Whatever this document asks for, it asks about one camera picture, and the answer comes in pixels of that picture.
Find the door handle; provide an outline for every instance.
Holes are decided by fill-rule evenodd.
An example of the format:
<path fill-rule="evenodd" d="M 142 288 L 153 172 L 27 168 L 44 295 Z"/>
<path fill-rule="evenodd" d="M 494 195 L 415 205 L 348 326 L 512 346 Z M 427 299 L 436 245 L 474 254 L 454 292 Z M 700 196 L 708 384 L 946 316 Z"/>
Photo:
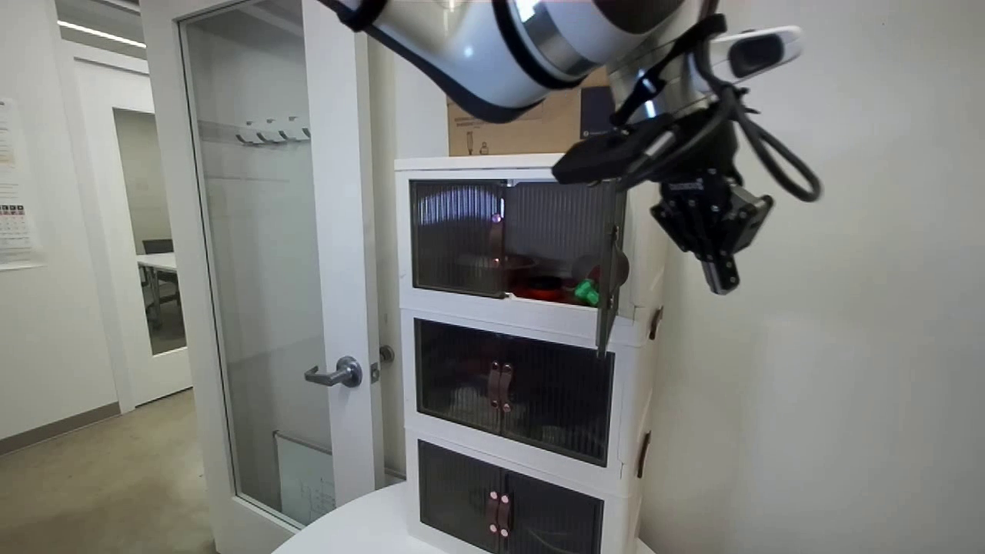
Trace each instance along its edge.
<path fill-rule="evenodd" d="M 336 384 L 358 388 L 364 380 L 364 367 L 353 356 L 342 356 L 336 362 L 336 372 L 319 372 L 319 367 L 310 367 L 304 372 L 304 380 L 327 384 L 327 388 L 336 388 Z"/>

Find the door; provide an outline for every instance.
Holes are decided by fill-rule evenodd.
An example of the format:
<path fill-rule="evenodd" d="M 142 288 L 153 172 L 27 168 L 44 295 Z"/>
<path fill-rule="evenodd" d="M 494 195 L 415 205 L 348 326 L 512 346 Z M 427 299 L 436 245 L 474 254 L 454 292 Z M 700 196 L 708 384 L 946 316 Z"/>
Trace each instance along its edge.
<path fill-rule="evenodd" d="M 94 271 L 117 346 L 113 384 L 129 412 L 192 388 L 152 76 L 140 59 L 65 50 L 88 168 Z"/>
<path fill-rule="evenodd" d="M 144 31 L 217 541 L 270 551 L 382 482 L 365 50 L 317 0 L 144 4 Z"/>

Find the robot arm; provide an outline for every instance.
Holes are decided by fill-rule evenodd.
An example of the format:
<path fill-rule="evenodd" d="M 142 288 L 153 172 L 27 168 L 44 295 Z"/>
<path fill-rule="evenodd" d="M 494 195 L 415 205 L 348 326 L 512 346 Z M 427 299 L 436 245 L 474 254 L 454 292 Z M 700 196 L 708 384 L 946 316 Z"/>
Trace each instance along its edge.
<path fill-rule="evenodd" d="M 327 4 L 491 122 L 509 122 L 547 91 L 578 87 L 590 69 L 605 69 L 620 103 L 614 130 L 574 145 L 554 175 L 560 184 L 599 180 L 615 195 L 659 180 L 654 218 L 704 264 L 715 292 L 739 285 L 737 253 L 773 210 L 773 196 L 741 188 L 734 162 L 739 132 L 787 195 L 821 196 L 814 168 L 741 103 L 741 79 L 803 52 L 796 28 L 727 33 L 716 0 Z"/>

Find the cable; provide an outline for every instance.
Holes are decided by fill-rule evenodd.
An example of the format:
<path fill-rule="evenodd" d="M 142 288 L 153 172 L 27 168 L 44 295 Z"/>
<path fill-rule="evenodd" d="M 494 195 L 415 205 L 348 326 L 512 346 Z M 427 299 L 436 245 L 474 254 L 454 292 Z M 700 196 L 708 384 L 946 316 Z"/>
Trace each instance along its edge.
<path fill-rule="evenodd" d="M 621 188 L 632 188 L 638 180 L 648 180 L 650 175 L 661 172 L 661 168 L 671 168 L 676 161 L 683 161 L 685 154 L 694 154 L 695 148 L 704 148 L 711 139 L 716 139 L 719 125 L 731 125 L 737 122 L 745 135 L 745 142 L 751 145 L 751 150 L 756 154 L 756 161 L 767 167 L 767 172 L 773 175 L 773 180 L 787 190 L 791 196 L 803 199 L 803 204 L 817 204 L 821 199 L 821 177 L 787 148 L 783 145 L 773 132 L 767 132 L 760 122 L 755 122 L 747 113 L 747 109 L 741 103 L 741 96 L 745 88 L 719 79 L 715 72 L 711 72 L 711 55 L 708 55 L 708 47 L 711 47 L 711 36 L 722 31 L 722 15 L 716 15 L 716 0 L 704 0 L 702 4 L 702 21 L 694 24 L 676 42 L 675 50 L 655 60 L 650 72 L 648 72 L 648 87 L 634 88 L 634 96 L 620 109 L 615 113 L 615 122 L 620 120 L 629 120 L 632 111 L 638 111 L 648 98 L 648 91 L 654 88 L 661 88 L 661 79 L 659 73 L 668 69 L 671 59 L 676 55 L 694 55 L 695 60 L 695 72 L 702 73 L 702 79 L 711 87 L 715 91 L 715 103 L 708 109 L 711 111 L 711 120 L 694 132 L 683 145 L 671 148 L 665 156 L 659 161 L 650 161 L 644 162 L 640 168 L 621 175 Z M 795 180 L 783 162 L 777 161 L 777 154 L 795 168 L 799 172 L 803 184 Z"/>

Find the glass door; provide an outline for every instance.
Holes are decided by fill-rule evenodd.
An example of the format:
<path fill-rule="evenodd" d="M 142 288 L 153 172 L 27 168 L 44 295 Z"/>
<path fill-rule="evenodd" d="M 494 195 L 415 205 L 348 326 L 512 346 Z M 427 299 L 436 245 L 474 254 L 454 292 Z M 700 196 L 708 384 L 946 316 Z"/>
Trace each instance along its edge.
<path fill-rule="evenodd" d="M 238 492 L 310 522 L 336 505 L 298 0 L 186 21 L 186 72 Z"/>
<path fill-rule="evenodd" d="M 365 50 L 317 0 L 205 5 L 144 24 L 212 530 L 251 554 L 382 482 Z"/>

